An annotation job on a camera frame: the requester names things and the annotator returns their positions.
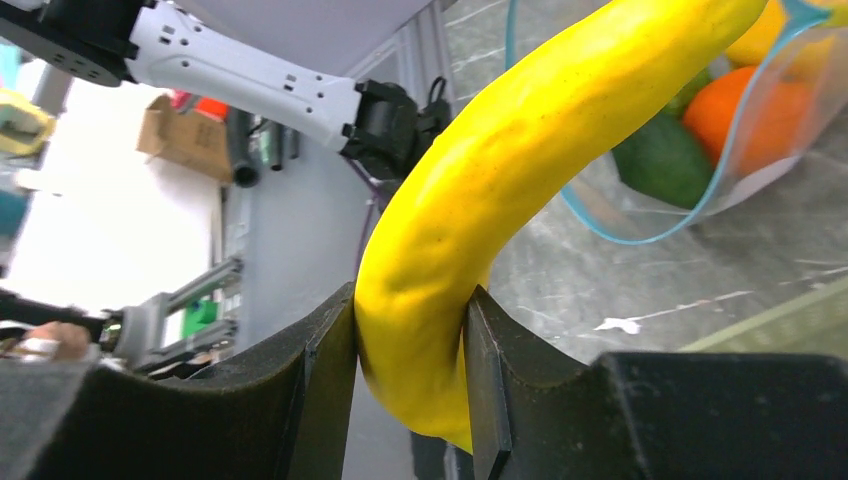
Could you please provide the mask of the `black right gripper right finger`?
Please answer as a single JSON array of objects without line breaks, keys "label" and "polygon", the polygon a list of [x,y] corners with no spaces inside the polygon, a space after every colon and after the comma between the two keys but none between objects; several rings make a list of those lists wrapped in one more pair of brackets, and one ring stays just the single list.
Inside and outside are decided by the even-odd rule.
[{"label": "black right gripper right finger", "polygon": [[465,364],[479,479],[843,479],[847,364],[613,351],[583,364],[483,288]]}]

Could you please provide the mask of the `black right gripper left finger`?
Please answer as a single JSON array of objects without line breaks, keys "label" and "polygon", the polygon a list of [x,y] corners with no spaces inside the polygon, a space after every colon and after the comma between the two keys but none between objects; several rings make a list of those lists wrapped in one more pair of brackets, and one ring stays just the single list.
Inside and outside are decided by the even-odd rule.
[{"label": "black right gripper left finger", "polygon": [[1,367],[5,479],[338,479],[356,375],[353,287],[187,379],[94,362]]}]

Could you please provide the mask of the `yellow banana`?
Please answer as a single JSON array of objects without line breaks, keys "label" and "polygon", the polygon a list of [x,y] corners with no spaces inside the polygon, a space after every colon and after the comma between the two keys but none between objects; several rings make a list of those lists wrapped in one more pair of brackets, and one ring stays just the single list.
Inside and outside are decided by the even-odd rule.
[{"label": "yellow banana", "polygon": [[484,87],[403,181],[352,305],[366,383],[411,431],[473,451],[467,305],[505,244],[739,39],[761,1],[611,1]]}]

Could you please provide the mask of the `dark green avocado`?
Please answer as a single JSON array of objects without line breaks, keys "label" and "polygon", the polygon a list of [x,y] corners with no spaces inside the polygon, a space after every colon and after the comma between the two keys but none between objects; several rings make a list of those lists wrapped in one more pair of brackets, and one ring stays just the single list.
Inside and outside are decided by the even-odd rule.
[{"label": "dark green avocado", "polygon": [[714,173],[698,140],[666,112],[657,113],[611,153],[622,183],[685,210],[700,202]]}]

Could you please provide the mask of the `green bumpy fruit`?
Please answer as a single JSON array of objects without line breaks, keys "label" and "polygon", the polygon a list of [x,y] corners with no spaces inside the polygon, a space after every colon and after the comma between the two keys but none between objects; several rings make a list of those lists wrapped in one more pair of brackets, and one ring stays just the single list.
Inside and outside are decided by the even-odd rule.
[{"label": "green bumpy fruit", "polygon": [[678,118],[682,117],[689,104],[712,80],[713,76],[710,70],[708,68],[702,69],[664,106],[663,112]]}]

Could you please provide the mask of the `clear zip bag blue zipper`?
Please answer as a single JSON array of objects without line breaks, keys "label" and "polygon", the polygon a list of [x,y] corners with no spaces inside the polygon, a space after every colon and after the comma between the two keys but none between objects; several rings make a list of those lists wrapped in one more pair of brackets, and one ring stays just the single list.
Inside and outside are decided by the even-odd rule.
[{"label": "clear zip bag blue zipper", "polygon": [[607,1],[523,57],[558,195],[600,237],[667,238],[785,174],[847,100],[818,95],[843,1]]}]

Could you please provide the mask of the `orange tangerine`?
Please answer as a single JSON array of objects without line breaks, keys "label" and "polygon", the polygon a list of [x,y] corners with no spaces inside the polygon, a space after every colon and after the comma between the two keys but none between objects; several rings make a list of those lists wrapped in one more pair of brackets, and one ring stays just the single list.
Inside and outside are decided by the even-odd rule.
[{"label": "orange tangerine", "polygon": [[[742,96],[755,67],[725,74],[702,89],[683,115],[684,126],[700,142],[716,167],[727,143]],[[789,156],[808,138],[804,123],[813,91],[800,81],[778,81],[752,95],[733,139],[734,173],[753,174]]]}]

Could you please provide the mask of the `yellow bell pepper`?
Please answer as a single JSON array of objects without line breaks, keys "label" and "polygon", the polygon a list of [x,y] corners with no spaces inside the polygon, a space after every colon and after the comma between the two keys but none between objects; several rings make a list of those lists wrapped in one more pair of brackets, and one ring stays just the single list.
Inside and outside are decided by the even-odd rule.
[{"label": "yellow bell pepper", "polygon": [[[725,50],[733,70],[759,66],[788,22],[788,14],[781,1],[768,1],[765,9],[736,42]],[[819,73],[833,52],[844,41],[834,29],[814,29],[802,38],[796,38],[777,56],[778,65],[786,65],[785,75],[791,80],[809,80]]]}]

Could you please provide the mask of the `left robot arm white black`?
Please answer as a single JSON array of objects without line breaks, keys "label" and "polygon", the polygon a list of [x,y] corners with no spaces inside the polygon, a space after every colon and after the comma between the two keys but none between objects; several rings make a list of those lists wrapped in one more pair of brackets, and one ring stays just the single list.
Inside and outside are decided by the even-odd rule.
[{"label": "left robot arm white black", "polygon": [[291,63],[166,1],[5,1],[5,40],[82,80],[183,90],[285,125],[381,180],[403,180],[451,120],[446,81],[425,107],[394,83]]}]

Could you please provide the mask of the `person hand in background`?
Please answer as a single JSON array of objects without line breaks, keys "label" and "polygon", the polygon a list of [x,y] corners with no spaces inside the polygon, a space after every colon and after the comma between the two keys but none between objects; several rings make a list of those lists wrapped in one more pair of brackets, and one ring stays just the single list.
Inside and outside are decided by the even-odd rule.
[{"label": "person hand in background", "polygon": [[86,328],[54,321],[39,325],[26,333],[18,347],[36,358],[77,361],[87,356],[90,343],[91,336]]}]

